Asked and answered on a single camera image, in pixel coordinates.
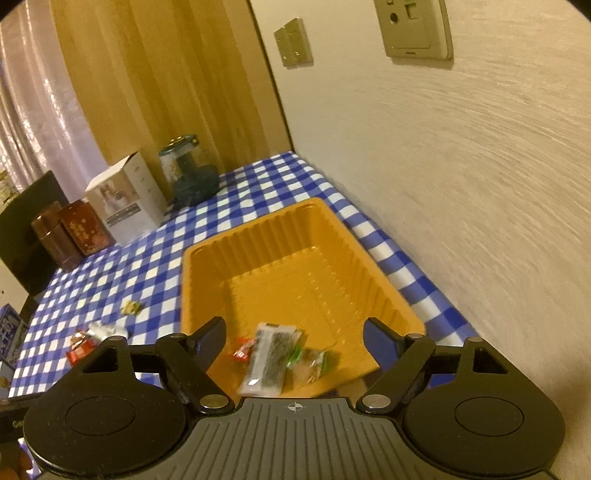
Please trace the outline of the left hand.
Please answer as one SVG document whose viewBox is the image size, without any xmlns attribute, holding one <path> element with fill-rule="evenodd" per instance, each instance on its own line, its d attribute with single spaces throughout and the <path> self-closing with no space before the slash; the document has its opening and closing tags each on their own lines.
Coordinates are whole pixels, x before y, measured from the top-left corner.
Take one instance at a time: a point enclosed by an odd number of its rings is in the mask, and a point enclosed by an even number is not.
<svg viewBox="0 0 591 480">
<path fill-rule="evenodd" d="M 0 480 L 30 480 L 32 461 L 21 449 L 1 454 Z"/>
</svg>

